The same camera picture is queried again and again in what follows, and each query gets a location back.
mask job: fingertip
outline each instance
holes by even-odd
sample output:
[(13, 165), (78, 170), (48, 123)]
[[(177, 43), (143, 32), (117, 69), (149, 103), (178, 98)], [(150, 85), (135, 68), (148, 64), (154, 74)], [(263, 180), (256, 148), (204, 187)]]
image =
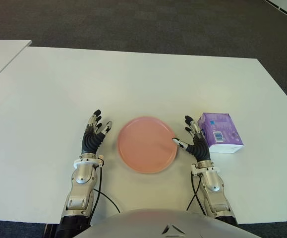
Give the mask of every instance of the fingertip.
[(94, 115), (96, 115), (97, 117), (100, 115), (100, 113), (102, 113), (99, 109), (97, 111), (94, 112)]
[(113, 126), (113, 122), (110, 120), (109, 122), (107, 122), (107, 126), (111, 128)]
[(190, 116), (185, 116), (185, 120), (188, 121), (188, 123), (190, 123), (191, 121), (193, 121), (193, 118), (191, 118)]

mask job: black robotic finger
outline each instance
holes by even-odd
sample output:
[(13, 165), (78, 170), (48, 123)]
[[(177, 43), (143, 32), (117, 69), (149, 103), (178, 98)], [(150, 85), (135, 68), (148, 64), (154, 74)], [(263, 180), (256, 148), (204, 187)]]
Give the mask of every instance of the black robotic finger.
[(97, 131), (99, 130), (99, 128), (101, 128), (102, 124), (99, 123), (96, 125), (96, 128), (95, 128), (95, 134), (97, 133)]
[(100, 115), (100, 113), (102, 113), (99, 109), (97, 111), (94, 112), (94, 115), (96, 115), (97, 117)]
[(185, 116), (185, 122), (186, 124), (190, 125), (191, 121), (193, 121), (194, 119), (191, 118), (190, 116)]
[(185, 127), (185, 130), (194, 138), (195, 132), (191, 128)]

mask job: pink plate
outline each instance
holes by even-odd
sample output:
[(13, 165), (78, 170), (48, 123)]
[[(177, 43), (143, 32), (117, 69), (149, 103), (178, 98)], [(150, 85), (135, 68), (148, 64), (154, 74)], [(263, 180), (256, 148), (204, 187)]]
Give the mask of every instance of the pink plate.
[(177, 145), (174, 132), (161, 120), (152, 117), (135, 118), (118, 136), (118, 150), (123, 161), (140, 173), (156, 173), (175, 158)]

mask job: black cable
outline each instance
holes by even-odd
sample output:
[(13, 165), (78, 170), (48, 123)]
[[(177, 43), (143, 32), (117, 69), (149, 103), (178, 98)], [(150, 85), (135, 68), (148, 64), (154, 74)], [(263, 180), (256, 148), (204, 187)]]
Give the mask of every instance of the black cable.
[(99, 196), (100, 196), (100, 194), (102, 193), (102, 192), (101, 192), (101, 190), (102, 190), (102, 175), (103, 175), (103, 168), (100, 167), (100, 178), (99, 178), (98, 195), (97, 195), (97, 199), (96, 199), (95, 205), (94, 205), (94, 207), (93, 207), (92, 213), (90, 214), (89, 221), (91, 221), (92, 218), (93, 218), (93, 215), (94, 215), (94, 212), (95, 212), (95, 209), (96, 209), (96, 207), (97, 207), (98, 200), (99, 200)]
[(112, 204), (115, 206), (115, 208), (117, 209), (117, 211), (120, 213), (119, 208), (117, 207), (117, 205), (114, 203), (114, 201), (112, 201), (107, 195), (105, 195), (103, 192), (99, 192), (102, 196), (106, 197), (106, 199), (108, 199), (110, 202), (112, 202)]
[[(201, 177), (199, 176), (199, 182), (198, 182), (197, 191), (198, 191), (198, 188), (199, 188), (200, 181), (201, 181)], [(199, 205), (199, 207), (202, 209), (203, 214), (206, 216), (206, 213), (205, 213), (205, 211), (204, 211), (204, 209), (203, 209), (203, 207), (202, 207), (202, 204), (201, 204), (201, 202), (200, 202), (199, 199), (198, 199), (197, 191), (195, 191), (194, 181), (193, 181), (193, 174), (192, 174), (192, 173), (191, 173), (191, 182), (192, 182), (192, 188), (193, 188), (194, 196), (196, 197), (196, 200), (197, 200), (197, 202), (198, 202), (198, 205)]]
[(188, 211), (189, 207), (191, 206), (192, 202), (194, 201), (194, 198), (195, 198), (195, 195), (192, 197), (191, 201), (189, 202), (187, 209), (186, 209), (187, 211)]
[[(199, 175), (197, 175), (197, 176), (199, 177), (199, 181), (198, 181), (198, 186), (197, 186), (197, 189), (196, 189), (196, 194), (197, 194), (198, 189), (199, 189), (199, 184), (201, 183), (201, 177)], [(189, 202), (189, 204), (187, 206), (187, 209), (186, 209), (187, 211), (188, 211), (189, 207), (191, 206), (192, 202), (194, 201), (194, 198), (195, 198), (195, 194), (193, 195), (191, 201)]]

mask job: barcode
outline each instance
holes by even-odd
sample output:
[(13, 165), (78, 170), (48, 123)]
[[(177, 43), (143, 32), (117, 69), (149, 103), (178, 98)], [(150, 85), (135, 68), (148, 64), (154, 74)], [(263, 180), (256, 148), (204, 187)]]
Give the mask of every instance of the barcode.
[(216, 142), (223, 142), (224, 141), (223, 134), (220, 131), (213, 131), (213, 133), (214, 133)]

